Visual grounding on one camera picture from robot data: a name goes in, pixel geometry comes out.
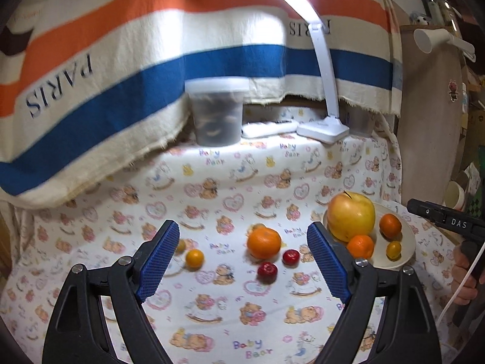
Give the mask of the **striped Paris blanket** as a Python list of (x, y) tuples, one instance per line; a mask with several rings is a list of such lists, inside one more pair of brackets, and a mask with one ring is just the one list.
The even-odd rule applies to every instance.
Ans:
[(284, 0), (1, 0), (1, 199), (56, 207), (188, 116), (186, 81), (242, 76), (249, 100), (323, 100)]

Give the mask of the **white power strip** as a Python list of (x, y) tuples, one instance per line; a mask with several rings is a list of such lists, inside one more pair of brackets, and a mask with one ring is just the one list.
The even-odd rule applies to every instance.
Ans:
[(299, 123), (295, 120), (284, 120), (277, 122), (246, 123), (242, 126), (242, 137), (256, 139), (272, 137), (279, 134), (296, 132)]

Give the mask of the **white desk lamp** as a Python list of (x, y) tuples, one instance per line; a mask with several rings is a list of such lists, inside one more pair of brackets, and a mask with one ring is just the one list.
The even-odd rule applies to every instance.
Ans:
[(329, 33), (329, 28), (308, 0), (284, 0), (284, 2), (292, 10), (296, 11), (308, 24), (327, 109), (327, 116), (325, 118), (312, 123), (300, 124), (297, 128), (297, 133), (302, 137), (319, 140), (328, 145), (335, 144), (335, 142), (342, 140), (350, 134), (350, 129), (340, 120), (339, 97), (335, 73), (326, 41), (326, 34)]

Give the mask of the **baby bear print cloth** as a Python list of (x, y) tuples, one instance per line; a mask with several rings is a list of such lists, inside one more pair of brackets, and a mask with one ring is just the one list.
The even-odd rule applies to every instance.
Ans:
[[(411, 227), (410, 261), (432, 312), (450, 295), (453, 244), (401, 205), (401, 159), (383, 117), (369, 137), (332, 145), (296, 135), (235, 146), (183, 145), (144, 158), (54, 209), (16, 211), (13, 270), (1, 318), (33, 362), (40, 362), (50, 315), (77, 263), (113, 264), (152, 239), (164, 220), (179, 224), (187, 250), (204, 253), (198, 271), (176, 255), (144, 309), (176, 363), (310, 363), (334, 329), (333, 298), (307, 246), (307, 227), (340, 191), (362, 193)], [(269, 260), (249, 254), (247, 237), (264, 226), (281, 237)], [(300, 253), (296, 267), (282, 261)], [(257, 278), (262, 262), (278, 268), (273, 284)]]

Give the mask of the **clear plastic lidded container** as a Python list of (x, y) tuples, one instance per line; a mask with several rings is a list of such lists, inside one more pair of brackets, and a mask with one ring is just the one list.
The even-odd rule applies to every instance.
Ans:
[(185, 82), (200, 146), (232, 146), (241, 139), (243, 105), (249, 94), (246, 77), (212, 77)]

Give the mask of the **orange mandarin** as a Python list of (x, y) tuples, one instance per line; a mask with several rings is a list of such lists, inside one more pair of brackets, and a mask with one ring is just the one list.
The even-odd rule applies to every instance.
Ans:
[(375, 243), (368, 235), (356, 235), (350, 239), (346, 248), (354, 259), (369, 260), (373, 255)]
[(281, 243), (281, 237), (275, 230), (258, 226), (247, 237), (247, 250), (256, 259), (269, 260), (279, 253)]
[(402, 224), (394, 214), (384, 214), (379, 221), (381, 234), (388, 240), (399, 240)]

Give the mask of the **brown longan fruit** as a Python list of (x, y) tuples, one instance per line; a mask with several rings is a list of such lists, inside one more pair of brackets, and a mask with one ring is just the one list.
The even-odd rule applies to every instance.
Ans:
[(178, 245), (176, 247), (175, 252), (178, 253), (178, 254), (184, 253), (184, 251), (186, 250), (186, 248), (187, 248), (187, 245), (186, 245), (185, 240), (184, 239), (180, 239), (178, 241)]

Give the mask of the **white wall lamp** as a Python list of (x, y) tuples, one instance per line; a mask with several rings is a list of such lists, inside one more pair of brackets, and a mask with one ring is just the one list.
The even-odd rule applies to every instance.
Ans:
[(446, 29), (416, 29), (413, 32), (413, 39), (423, 53), (430, 54), (438, 46), (449, 44), (458, 48), (470, 61), (476, 62), (475, 47)]

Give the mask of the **wooden board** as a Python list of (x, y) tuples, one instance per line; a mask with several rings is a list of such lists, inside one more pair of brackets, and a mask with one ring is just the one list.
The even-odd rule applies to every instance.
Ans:
[(461, 53), (442, 44), (431, 53), (418, 48), (417, 29), (409, 15), (393, 4), (403, 52), (403, 94), (397, 139), (402, 165), (402, 203), (416, 198), (441, 203), (458, 151), (461, 99), (450, 87), (462, 89)]

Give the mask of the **small red apple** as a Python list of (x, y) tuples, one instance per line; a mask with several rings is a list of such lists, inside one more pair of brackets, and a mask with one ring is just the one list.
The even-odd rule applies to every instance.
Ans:
[(287, 267), (296, 267), (300, 261), (300, 253), (297, 250), (289, 249), (282, 255), (282, 261)]
[(278, 276), (277, 266), (269, 261), (262, 262), (257, 270), (257, 278), (263, 284), (273, 284)]

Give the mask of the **large yellow red apple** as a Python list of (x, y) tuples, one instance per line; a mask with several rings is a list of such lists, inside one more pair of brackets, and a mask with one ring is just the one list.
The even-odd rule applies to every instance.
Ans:
[(336, 239), (349, 242), (355, 236), (372, 234), (376, 222), (375, 206), (367, 196), (342, 191), (329, 202), (326, 220)]

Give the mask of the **cream round plate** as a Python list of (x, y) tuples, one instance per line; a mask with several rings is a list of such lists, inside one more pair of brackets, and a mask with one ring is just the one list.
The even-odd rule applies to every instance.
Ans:
[(398, 269), (416, 249), (412, 229), (404, 219), (357, 193), (335, 196), (321, 222), (352, 258), (383, 270)]

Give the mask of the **yellow cherry tomato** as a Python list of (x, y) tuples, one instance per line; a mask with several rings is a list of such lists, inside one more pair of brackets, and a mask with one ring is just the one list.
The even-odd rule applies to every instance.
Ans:
[(386, 247), (386, 257), (390, 261), (398, 261), (401, 258), (402, 246), (400, 241), (391, 241)]
[(185, 266), (189, 270), (199, 270), (204, 265), (205, 256), (199, 249), (189, 250), (185, 256)]

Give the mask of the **orange mandarin on cloth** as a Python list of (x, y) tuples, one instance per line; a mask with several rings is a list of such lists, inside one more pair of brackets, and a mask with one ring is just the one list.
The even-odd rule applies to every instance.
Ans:
[(269, 260), (279, 253), (281, 243), (281, 237), (275, 230), (258, 226), (247, 237), (247, 250), (256, 259)]

